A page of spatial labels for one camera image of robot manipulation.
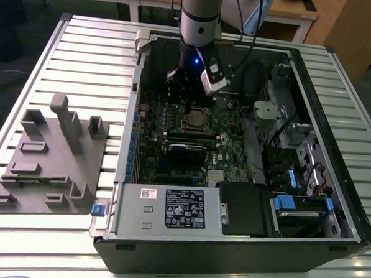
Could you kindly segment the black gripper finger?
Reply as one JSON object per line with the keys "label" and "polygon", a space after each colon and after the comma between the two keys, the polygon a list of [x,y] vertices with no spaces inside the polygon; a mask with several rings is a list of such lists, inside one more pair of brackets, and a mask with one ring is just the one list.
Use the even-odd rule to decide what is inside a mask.
{"label": "black gripper finger", "polygon": [[183,99],[185,101],[184,114],[191,113],[191,107],[197,104],[203,92],[202,84],[198,77],[184,72]]}
{"label": "black gripper finger", "polygon": [[189,78],[182,68],[167,73],[167,96],[171,103],[184,106],[183,113],[188,113]]}

